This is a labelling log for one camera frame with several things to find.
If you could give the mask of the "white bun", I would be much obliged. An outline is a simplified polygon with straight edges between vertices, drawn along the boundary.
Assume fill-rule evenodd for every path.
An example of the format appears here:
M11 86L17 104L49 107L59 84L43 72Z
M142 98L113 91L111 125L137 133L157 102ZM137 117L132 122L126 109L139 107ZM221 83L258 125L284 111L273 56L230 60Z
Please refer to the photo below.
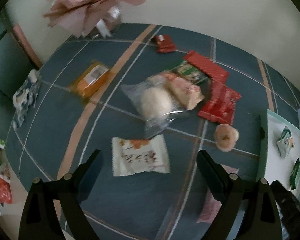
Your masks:
M135 85L122 85L121 89L143 118L146 139L160 134L176 118L187 116L163 76L151 76Z

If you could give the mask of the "dark green biscuit pack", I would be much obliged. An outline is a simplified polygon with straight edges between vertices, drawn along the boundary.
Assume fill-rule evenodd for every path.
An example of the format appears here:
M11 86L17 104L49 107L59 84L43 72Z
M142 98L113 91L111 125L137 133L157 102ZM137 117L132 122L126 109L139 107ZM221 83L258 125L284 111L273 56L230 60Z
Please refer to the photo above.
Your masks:
M295 190L300 178L300 159L298 158L290 173L289 182L291 190Z

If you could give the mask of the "pudding jelly cup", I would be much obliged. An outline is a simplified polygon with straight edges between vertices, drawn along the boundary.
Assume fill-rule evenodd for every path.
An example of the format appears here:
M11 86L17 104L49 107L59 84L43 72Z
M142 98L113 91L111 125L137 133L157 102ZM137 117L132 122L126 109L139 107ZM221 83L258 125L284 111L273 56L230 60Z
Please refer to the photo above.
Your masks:
M239 132L228 124L220 124L215 129L214 139L219 150L230 152L239 139Z

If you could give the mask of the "crumpled blue white wrapper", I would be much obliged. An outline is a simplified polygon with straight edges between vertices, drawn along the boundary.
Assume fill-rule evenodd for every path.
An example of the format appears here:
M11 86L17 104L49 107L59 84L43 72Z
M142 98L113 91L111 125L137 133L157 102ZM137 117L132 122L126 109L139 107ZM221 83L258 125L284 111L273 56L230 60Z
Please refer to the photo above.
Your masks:
M29 108L36 105L41 83L40 72L33 69L29 72L22 86L13 94L15 116L12 120L12 127L14 129L19 128L24 123Z

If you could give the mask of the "white orange Chinese snack bag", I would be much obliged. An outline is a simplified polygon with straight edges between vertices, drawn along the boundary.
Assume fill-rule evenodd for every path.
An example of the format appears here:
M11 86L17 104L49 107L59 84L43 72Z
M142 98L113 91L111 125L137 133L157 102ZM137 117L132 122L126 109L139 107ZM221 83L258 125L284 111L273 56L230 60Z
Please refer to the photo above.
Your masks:
M163 135L151 140L113 137L113 176L132 176L142 172L170 173L170 162Z

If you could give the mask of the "pink paper flower bouquet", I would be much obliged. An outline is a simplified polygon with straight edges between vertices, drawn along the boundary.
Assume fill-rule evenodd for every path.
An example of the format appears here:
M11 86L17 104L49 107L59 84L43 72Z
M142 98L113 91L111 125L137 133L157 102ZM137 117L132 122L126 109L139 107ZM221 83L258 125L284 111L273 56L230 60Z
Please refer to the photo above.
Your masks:
M146 0L48 0L51 8L43 15L48 26L60 26L75 37L93 32L106 38L121 23L120 3L138 6Z

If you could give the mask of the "white green cracker pack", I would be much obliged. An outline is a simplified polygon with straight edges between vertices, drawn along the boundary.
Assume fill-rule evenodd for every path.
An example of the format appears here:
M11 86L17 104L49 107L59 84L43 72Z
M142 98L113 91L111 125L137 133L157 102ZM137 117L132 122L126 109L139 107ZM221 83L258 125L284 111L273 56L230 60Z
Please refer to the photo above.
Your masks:
M294 140L288 126L284 127L279 139L276 141L276 145L282 158L289 155L291 149L294 147Z

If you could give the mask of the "green cow rice cracker pack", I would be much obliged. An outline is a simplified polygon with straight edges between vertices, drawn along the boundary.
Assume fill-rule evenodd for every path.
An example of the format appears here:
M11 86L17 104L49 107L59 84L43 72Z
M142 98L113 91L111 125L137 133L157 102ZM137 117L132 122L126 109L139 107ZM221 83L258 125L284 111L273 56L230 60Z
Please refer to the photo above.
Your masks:
M185 60L181 60L180 62L178 62L171 69L171 72L179 75L180 77L195 85L201 84L208 79L208 76L205 75L201 70Z

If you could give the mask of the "red plastic bag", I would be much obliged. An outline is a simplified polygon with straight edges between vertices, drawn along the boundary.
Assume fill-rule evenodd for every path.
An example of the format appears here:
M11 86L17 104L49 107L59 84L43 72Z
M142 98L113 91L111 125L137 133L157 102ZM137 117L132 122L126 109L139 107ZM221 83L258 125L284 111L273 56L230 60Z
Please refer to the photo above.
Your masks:
M0 178L0 203L12 204L10 184Z

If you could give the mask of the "pink barcode snack bag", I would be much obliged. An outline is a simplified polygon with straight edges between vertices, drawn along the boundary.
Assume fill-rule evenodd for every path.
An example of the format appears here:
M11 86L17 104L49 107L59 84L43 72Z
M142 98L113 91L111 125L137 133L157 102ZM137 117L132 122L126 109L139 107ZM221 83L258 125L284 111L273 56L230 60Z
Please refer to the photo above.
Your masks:
M203 205L203 209L196 221L196 223L207 223L211 224L215 217L217 216L218 211L221 208L221 202L216 200L211 191L210 188L207 188L207 193L205 197L205 202Z

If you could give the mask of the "pink orange bread package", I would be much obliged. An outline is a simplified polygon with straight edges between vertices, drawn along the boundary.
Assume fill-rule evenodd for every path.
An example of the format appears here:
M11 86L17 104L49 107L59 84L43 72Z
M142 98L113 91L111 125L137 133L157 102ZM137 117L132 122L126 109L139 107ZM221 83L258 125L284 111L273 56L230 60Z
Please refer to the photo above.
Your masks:
M199 86L192 84L179 75L164 71L160 73L160 76L165 78L167 89L188 111L193 110L204 99Z

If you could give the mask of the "orange cake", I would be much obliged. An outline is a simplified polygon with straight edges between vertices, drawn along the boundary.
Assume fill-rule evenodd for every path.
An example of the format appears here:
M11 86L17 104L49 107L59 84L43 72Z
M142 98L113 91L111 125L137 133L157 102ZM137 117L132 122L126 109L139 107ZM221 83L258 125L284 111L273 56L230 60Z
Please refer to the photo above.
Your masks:
M71 92L83 99L90 98L108 80L110 69L101 62L93 62L70 86Z

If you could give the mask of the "small dark red snack packet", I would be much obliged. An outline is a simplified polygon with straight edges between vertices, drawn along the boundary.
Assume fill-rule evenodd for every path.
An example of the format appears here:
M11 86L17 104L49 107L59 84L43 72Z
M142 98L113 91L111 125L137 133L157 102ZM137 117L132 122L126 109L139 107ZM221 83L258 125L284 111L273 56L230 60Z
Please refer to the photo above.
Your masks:
M172 53L176 50L176 46L170 35L155 35L152 41L157 45L158 53Z

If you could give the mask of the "red flower snack bag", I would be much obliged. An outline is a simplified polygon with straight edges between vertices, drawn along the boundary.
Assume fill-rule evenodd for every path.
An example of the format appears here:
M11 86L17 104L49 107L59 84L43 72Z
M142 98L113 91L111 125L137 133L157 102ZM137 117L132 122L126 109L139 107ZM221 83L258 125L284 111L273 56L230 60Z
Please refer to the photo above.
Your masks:
M198 116L219 124L233 125L236 102L241 94L227 85L212 80L210 86L210 99L198 111Z

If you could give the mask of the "mint green white tray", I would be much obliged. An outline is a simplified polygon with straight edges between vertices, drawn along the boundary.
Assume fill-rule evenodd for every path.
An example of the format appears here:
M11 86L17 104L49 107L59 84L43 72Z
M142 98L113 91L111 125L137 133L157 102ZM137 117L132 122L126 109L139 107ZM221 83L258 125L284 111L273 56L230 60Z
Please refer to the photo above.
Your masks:
M300 129L271 110L261 115L257 179L278 180L300 200Z

